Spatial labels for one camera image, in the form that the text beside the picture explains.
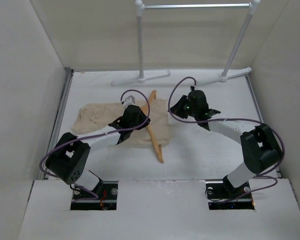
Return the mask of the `wooden clothes hanger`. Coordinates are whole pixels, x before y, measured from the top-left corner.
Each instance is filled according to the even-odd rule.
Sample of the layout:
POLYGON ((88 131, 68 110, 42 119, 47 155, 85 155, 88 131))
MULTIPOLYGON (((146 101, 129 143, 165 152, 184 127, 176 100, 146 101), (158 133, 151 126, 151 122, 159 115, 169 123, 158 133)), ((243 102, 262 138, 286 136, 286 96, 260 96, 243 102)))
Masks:
MULTIPOLYGON (((149 98, 148 98, 149 104, 151 105, 156 98, 157 98, 157 91, 153 90, 151 92, 149 98)), ((158 144, 158 141, 157 141, 157 139, 155 137, 155 134, 154 134, 154 132, 153 132, 153 130, 152 130, 152 128, 151 128, 150 125, 148 125, 146 127, 146 130, 147 130, 147 132, 148 132, 148 134, 150 136, 150 140, 151 140, 152 145, 154 147, 154 150, 156 152, 157 158, 158 158, 159 162, 161 164, 163 164, 164 163, 164 159, 163 159, 163 153, 162 153, 162 146, 160 144, 158 144)))

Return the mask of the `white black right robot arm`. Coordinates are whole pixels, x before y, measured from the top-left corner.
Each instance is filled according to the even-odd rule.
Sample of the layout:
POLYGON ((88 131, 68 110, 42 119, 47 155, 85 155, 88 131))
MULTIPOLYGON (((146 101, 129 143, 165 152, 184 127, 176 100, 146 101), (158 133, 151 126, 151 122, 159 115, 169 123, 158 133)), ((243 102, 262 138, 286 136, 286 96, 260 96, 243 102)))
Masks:
POLYGON ((233 140, 241 147, 243 161, 219 183, 206 185, 206 197, 223 204, 238 200, 252 193, 246 191, 249 180, 267 178, 284 158, 284 144, 272 128, 260 121, 248 118, 226 118, 217 109, 209 107, 206 95, 195 90, 183 95, 168 112, 176 120, 186 123, 193 118, 207 131, 233 140))

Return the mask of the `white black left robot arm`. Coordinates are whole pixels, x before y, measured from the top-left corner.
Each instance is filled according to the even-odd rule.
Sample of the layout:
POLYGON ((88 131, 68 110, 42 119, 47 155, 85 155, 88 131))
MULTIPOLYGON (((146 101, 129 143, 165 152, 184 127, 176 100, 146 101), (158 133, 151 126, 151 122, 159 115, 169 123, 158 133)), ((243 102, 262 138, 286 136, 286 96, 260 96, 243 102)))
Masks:
POLYGON ((102 195, 101 179, 86 168, 91 153, 106 147, 122 144, 135 130, 150 124, 150 118, 137 105, 128 105, 123 115, 93 135, 76 136, 70 132, 62 135, 44 161, 45 167, 69 186, 84 191, 88 199, 97 200, 102 195))

